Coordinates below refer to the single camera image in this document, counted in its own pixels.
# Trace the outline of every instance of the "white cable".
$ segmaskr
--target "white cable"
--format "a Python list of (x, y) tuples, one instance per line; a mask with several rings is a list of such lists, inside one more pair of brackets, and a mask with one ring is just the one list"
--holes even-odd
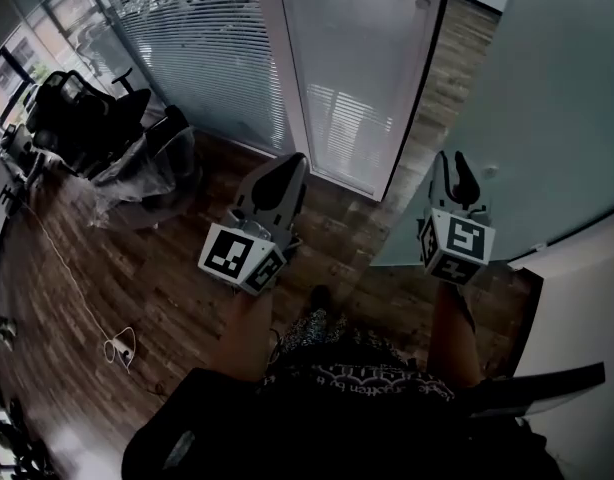
[[(85, 299), (85, 295), (83, 294), (83, 291), (80, 289), (78, 281), (76, 281), (76, 278), (74, 277), (74, 274), (71, 271), (71, 268), (69, 268), (69, 265), (67, 265), (67, 262), (65, 261), (65, 258), (63, 258), (63, 255), (60, 254), (60, 251), (56, 247), (56, 244), (52, 240), (51, 236), (49, 236), (49, 233), (47, 232), (47, 229), (45, 228), (45, 226), (43, 225), (42, 221), (40, 220), (40, 217), (38, 216), (38, 214), (34, 210), (31, 209), (31, 207), (27, 203), (25, 203), (24, 201), (21, 201), (21, 202), (22, 202), (23, 206), (25, 206), (25, 208), (27, 208), (29, 210), (29, 212), (34, 216), (34, 218), (38, 222), (38, 225), (43, 230), (43, 233), (45, 234), (45, 237), (49, 241), (49, 244), (51, 245), (52, 249), (56, 253), (56, 256), (58, 256), (58, 259), (63, 264), (63, 267), (65, 267), (65, 270), (69, 274), (69, 277), (70, 277), (72, 283), (74, 283), (74, 286), (76, 287), (76, 290), (78, 291), (78, 294), (80, 295), (80, 298), (83, 301), (83, 306), (85, 307), (85, 309), (89, 313), (89, 316), (91, 316), (92, 321), (96, 324), (96, 327), (98, 327), (100, 332), (103, 333), (103, 336), (105, 337), (105, 342), (103, 343), (103, 354), (105, 355), (105, 359), (107, 360), (108, 363), (110, 363), (110, 364), (113, 363), (114, 359), (116, 358), (116, 347), (114, 346), (114, 340), (116, 338), (118, 338), (118, 336), (123, 334), (125, 331), (127, 331), (127, 330), (131, 331), (131, 334), (133, 336), (133, 343), (134, 343), (133, 344), (133, 349), (132, 349), (131, 359), (129, 359), (129, 362), (127, 362), (127, 364), (125, 364), (125, 361), (123, 360), (122, 355), (121, 354), (118, 355), (118, 357), (120, 358), (120, 362), (125, 367), (125, 370), (127, 370), (127, 373), (129, 373), (129, 365), (131, 364), (131, 362), (134, 360), (134, 357), (136, 356), (136, 333), (134, 332), (134, 329), (132, 327), (125, 327), (122, 331), (120, 331), (118, 334), (116, 334), (113, 338), (110, 338), (107, 335), (107, 333), (105, 332), (105, 329), (103, 329), (102, 326), (98, 323), (98, 320), (94, 316), (94, 313), (92, 312), (92, 310), (89, 309), (89, 305), (87, 304), (87, 300)], [(111, 358), (107, 355), (107, 345), (109, 343), (111, 343), (112, 350), (113, 350)]]

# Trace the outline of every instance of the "white door frame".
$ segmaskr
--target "white door frame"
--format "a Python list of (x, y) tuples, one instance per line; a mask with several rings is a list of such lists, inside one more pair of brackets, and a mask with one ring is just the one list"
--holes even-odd
[(407, 45), (407, 49), (410, 52), (408, 57), (412, 59), (412, 62), (409, 66), (405, 67), (406, 69), (400, 78), (401, 82), (396, 99), (398, 106), (394, 109), (392, 126), (385, 141), (385, 152), (381, 158), (382, 169), (380, 179), (376, 186), (373, 187), (372, 193), (345, 183), (342, 179), (327, 176), (314, 170), (312, 155), (309, 149), (309, 131), (305, 122), (307, 112), (301, 101), (283, 0), (259, 1), (276, 69), (278, 70), (285, 110), (296, 151), (303, 153), (307, 157), (310, 171), (313, 175), (341, 185), (370, 199), (382, 201), (387, 192), (392, 174), (396, 169), (402, 146), (407, 140), (411, 121), (413, 121), (412, 109), (414, 109), (419, 93), (422, 91), (421, 82), (426, 71), (427, 56), (430, 53), (437, 17), (443, 0), (421, 0), (420, 5), (426, 6), (427, 12), (418, 12), (414, 18), (411, 38)]

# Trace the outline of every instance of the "transparent plastic bag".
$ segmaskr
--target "transparent plastic bag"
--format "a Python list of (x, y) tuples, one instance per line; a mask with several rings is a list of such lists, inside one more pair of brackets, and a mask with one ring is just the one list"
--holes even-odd
[(151, 227), (189, 206), (201, 174), (191, 128), (176, 134), (153, 157), (143, 135), (91, 180), (95, 200), (91, 224), (110, 229)]

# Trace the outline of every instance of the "person's arm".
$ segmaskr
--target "person's arm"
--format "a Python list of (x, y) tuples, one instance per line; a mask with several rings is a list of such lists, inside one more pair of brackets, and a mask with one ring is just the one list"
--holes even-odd
[(238, 293), (230, 301), (227, 325), (209, 368), (236, 380), (257, 382), (269, 360), (272, 295)]
[(483, 380), (476, 336), (464, 311), (469, 311), (457, 288), (440, 283), (434, 309), (427, 371), (450, 388), (473, 387)]

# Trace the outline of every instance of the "white marker cube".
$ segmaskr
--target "white marker cube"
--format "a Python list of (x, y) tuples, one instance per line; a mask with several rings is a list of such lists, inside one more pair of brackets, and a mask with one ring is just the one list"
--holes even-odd
[(258, 295), (286, 261), (274, 242), (236, 228), (212, 224), (198, 267), (227, 283)]
[(425, 273), (466, 285), (489, 263), (496, 230), (432, 208), (420, 233)]

